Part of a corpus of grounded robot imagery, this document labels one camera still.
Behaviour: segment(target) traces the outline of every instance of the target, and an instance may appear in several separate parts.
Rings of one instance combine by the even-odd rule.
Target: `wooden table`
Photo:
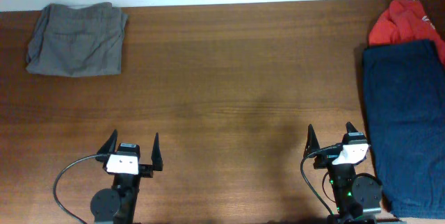
[[[422,1],[445,35],[445,0]],[[122,74],[80,79],[28,74],[40,13],[0,13],[0,222],[75,223],[53,180],[114,129],[143,163],[160,134],[164,171],[142,180],[135,222],[325,218],[300,174],[307,125],[321,146],[341,141],[348,121],[364,130],[357,67],[389,2],[125,8]],[[370,159],[358,168],[373,173]],[[323,194],[325,171],[305,169]],[[62,177],[59,198],[92,223],[90,199],[112,181],[87,161]]]

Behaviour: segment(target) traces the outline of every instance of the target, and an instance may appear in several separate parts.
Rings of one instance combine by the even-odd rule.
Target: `wire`
[[[321,187],[323,188],[323,192],[325,193],[326,198],[328,198],[330,201],[332,201],[333,203],[335,203],[335,200],[333,200],[333,199],[331,199],[329,196],[327,196],[327,193],[326,193],[326,190],[325,190],[325,180],[326,180],[326,177],[327,177],[328,174],[329,174],[329,172],[326,172],[326,173],[325,173],[325,176],[323,176],[323,181],[321,182]]]
[[[335,220],[334,217],[334,213],[332,213],[332,210],[329,208],[329,206],[326,204],[326,202],[320,197],[320,195],[317,193],[317,191],[314,189],[314,187],[311,185],[311,183],[309,182],[309,180],[307,179],[305,172],[303,170],[303,165],[305,164],[305,161],[307,160],[307,158],[309,158],[310,156],[313,156],[315,154],[318,154],[319,152],[322,151],[326,151],[326,150],[331,150],[337,148],[337,146],[332,145],[329,147],[324,147],[322,149],[319,149],[317,151],[314,151],[308,155],[306,155],[305,157],[303,157],[303,160],[301,160],[301,164],[300,164],[300,171],[301,171],[301,175],[303,176],[303,179],[305,180],[306,184],[309,186],[309,188],[312,190],[312,192],[314,193],[314,195],[321,201],[321,203],[323,204],[323,206],[325,206],[325,208],[329,211],[329,214],[332,216],[332,219]]]
[[[60,202],[60,200],[58,200],[58,198],[57,198],[57,192],[56,192],[56,189],[57,189],[57,183],[58,183],[58,181],[60,180],[60,178],[62,177],[62,175],[63,175],[68,169],[70,169],[72,166],[78,164],[79,162],[81,162],[81,161],[85,161],[85,160],[87,160],[87,159],[91,159],[91,158],[105,157],[105,156],[107,156],[107,154],[94,154],[94,155],[90,155],[90,156],[84,157],[84,158],[82,158],[82,159],[78,159],[77,161],[71,163],[71,164],[68,165],[66,168],[64,168],[64,169],[62,170],[62,172],[60,172],[60,173],[57,175],[57,178],[56,178],[56,180],[54,181],[54,185],[53,185],[53,196],[54,196],[54,200],[56,201],[57,205],[58,205],[58,206],[59,206],[65,213],[67,213],[67,214],[68,214],[69,216],[71,216],[72,218],[75,218],[78,222],[80,222],[80,223],[82,223],[82,224],[87,224],[87,223],[86,223],[84,220],[82,220],[80,217],[78,217],[78,216],[76,216],[75,214],[73,214],[72,212],[68,211],[68,209],[66,209],[66,208],[62,205],[62,203]]]

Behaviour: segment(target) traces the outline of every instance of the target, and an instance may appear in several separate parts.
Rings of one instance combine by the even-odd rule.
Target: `brown table surface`
[[[422,1],[445,35],[445,0]],[[325,218],[300,174],[307,125],[321,146],[341,141],[348,121],[364,130],[356,67],[389,2],[125,8],[122,74],[80,79],[28,74],[40,13],[0,13],[0,222],[75,223],[53,180],[114,129],[143,163],[160,134],[164,171],[141,181],[135,222]],[[373,173],[371,160],[357,169]],[[323,194],[325,171],[305,170]],[[59,198],[92,223],[91,197],[112,181],[86,161],[62,177]]]

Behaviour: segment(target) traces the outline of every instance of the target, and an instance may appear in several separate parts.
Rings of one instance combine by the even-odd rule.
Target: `dark blue cloth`
[[[445,71],[434,43],[365,50],[375,170],[397,217],[445,218]]]

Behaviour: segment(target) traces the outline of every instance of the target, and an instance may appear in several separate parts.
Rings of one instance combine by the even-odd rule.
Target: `red cloth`
[[[445,42],[440,38],[420,1],[394,0],[369,33],[369,45],[387,45],[413,40],[434,40],[445,65]]]

